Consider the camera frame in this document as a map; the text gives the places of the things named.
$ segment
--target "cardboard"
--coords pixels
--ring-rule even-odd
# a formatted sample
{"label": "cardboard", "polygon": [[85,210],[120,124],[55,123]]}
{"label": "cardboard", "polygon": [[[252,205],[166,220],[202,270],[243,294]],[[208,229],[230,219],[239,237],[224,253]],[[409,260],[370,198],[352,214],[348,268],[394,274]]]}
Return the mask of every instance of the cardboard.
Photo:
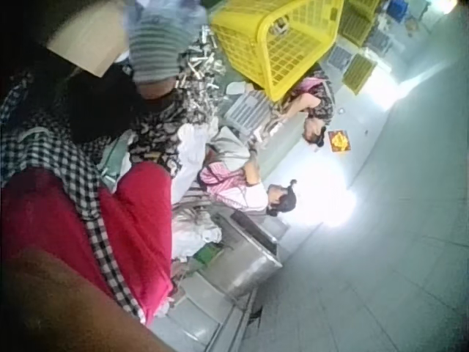
{"label": "cardboard", "polygon": [[121,1],[88,1],[78,9],[65,0],[46,1],[41,13],[38,40],[95,76],[103,76],[128,48]]}

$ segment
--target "yellow crate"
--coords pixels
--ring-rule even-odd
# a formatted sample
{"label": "yellow crate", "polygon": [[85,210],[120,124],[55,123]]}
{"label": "yellow crate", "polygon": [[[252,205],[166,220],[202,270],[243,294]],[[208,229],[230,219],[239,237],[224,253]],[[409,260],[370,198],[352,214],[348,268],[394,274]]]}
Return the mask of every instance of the yellow crate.
{"label": "yellow crate", "polygon": [[347,71],[345,71],[342,82],[349,87],[355,95],[357,95],[365,85],[375,67],[376,62],[367,59],[363,55],[356,54],[350,63],[350,66],[347,68]]}
{"label": "yellow crate", "polygon": [[373,22],[346,6],[342,14],[339,33],[361,48],[372,30]]}
{"label": "yellow crate", "polygon": [[[336,40],[343,0],[230,0],[211,26],[231,65],[280,100]],[[286,34],[271,34],[286,18]]]}
{"label": "yellow crate", "polygon": [[376,10],[382,0],[349,0],[349,4],[357,10],[363,17],[373,21]]}

